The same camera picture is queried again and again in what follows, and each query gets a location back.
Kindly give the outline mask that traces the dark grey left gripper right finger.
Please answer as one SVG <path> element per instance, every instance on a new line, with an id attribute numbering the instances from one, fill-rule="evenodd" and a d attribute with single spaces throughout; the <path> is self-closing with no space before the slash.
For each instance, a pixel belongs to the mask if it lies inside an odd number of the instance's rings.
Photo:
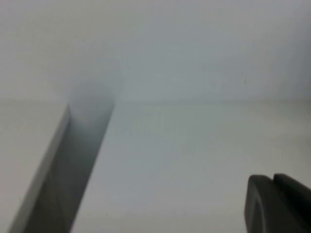
<path id="1" fill-rule="evenodd" d="M 308 233 L 311 232 L 311 189 L 286 174 L 274 174 L 274 185 L 294 220 Z"/>

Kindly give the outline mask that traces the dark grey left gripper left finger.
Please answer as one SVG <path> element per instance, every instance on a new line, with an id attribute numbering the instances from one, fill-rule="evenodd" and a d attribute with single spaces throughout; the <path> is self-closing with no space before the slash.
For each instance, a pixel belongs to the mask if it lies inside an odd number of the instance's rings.
<path id="1" fill-rule="evenodd" d="M 273 181 L 263 175 L 248 179 L 244 218 L 248 233 L 294 233 L 296 224 Z"/>

